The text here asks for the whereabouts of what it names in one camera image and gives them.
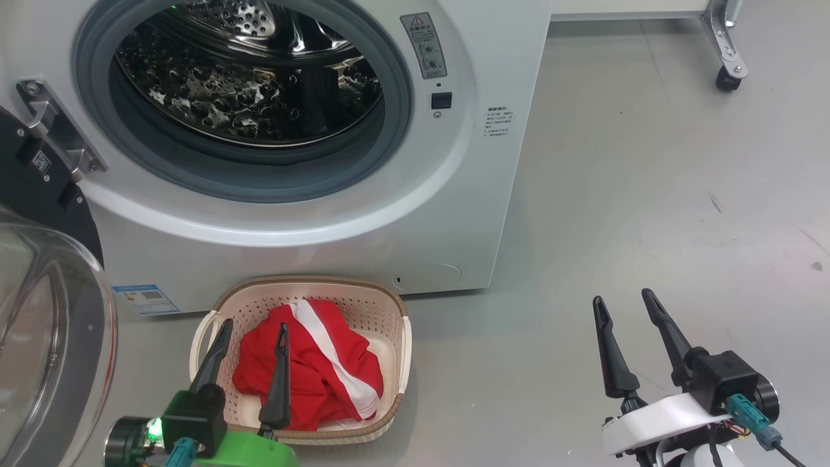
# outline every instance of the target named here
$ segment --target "white stripe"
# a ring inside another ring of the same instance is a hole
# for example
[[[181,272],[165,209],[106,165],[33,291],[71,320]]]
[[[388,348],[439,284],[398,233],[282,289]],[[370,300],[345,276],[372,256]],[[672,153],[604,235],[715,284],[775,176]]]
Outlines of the white stripe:
[[[331,366],[334,368],[334,373],[343,383],[346,392],[349,393],[349,398],[357,409],[360,418],[366,420],[378,411],[380,399],[378,392],[372,386],[359,380],[355,376],[349,374],[343,365],[340,364],[340,359],[337,357],[337,351],[334,349],[334,343],[331,341],[329,332],[326,331],[323,322],[314,308],[306,300],[297,300],[290,302],[291,312],[294,318],[303,325],[306,331],[309,332],[317,347],[323,352],[326,358],[331,361]]]

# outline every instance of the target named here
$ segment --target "metal furniture leg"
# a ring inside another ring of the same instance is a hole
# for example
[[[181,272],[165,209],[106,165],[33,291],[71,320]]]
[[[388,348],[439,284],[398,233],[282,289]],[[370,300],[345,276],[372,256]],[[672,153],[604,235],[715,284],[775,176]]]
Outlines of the metal furniture leg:
[[[744,60],[740,57],[729,35],[729,27],[735,25],[740,6],[744,0],[710,0],[701,21],[712,45],[718,51],[723,66],[715,84],[722,91],[738,89],[741,80],[749,75]]]

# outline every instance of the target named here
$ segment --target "red and white clothing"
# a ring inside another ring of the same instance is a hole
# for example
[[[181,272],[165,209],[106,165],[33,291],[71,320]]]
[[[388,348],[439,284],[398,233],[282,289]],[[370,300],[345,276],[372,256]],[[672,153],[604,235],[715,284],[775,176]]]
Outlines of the red and white clothing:
[[[383,375],[369,341],[349,329],[333,302],[296,300],[273,308],[265,321],[242,337],[233,384],[259,396],[271,388],[274,347],[282,323],[290,347],[291,424],[288,430],[317,430],[320,423],[369,420],[383,397]]]

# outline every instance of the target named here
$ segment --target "white washing machine front panel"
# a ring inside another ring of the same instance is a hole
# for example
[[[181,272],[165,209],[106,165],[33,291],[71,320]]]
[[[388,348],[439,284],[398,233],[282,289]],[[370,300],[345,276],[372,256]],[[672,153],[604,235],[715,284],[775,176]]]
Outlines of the white washing machine front panel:
[[[291,204],[240,203],[187,190],[139,167],[105,137],[81,102],[72,63],[76,36],[96,0],[0,6],[0,105],[25,119],[14,85],[41,78],[108,166],[80,185],[113,285],[157,284],[182,311],[209,309],[225,289],[263,274],[349,275],[404,292],[489,285],[551,3],[356,3],[407,63],[410,126],[397,152],[367,179]],[[435,24],[446,77],[421,77],[400,19],[420,12]],[[48,33],[27,34],[33,17]],[[13,40],[20,37],[26,40]],[[434,111],[433,92],[452,92],[452,108]],[[508,111],[506,134],[488,136],[487,119]]]

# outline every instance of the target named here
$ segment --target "white basket handle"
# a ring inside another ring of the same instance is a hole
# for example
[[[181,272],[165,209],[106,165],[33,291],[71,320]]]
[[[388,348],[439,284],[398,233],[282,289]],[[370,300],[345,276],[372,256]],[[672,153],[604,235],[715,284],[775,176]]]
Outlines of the white basket handle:
[[[413,361],[413,326],[409,322],[409,317],[403,317],[403,354],[401,355],[403,364],[401,365],[401,384],[398,387],[398,394],[403,394],[407,391],[409,384],[409,367]]]
[[[218,318],[217,311],[213,310],[202,318],[202,322],[196,328],[196,334],[193,335],[193,342],[190,344],[190,381],[193,381],[199,371],[199,350],[202,348],[205,334],[208,333],[208,327],[210,327],[210,341],[207,345],[210,347],[213,341],[216,340],[216,335],[219,333],[219,327],[222,324],[220,321],[224,321],[224,319]]]

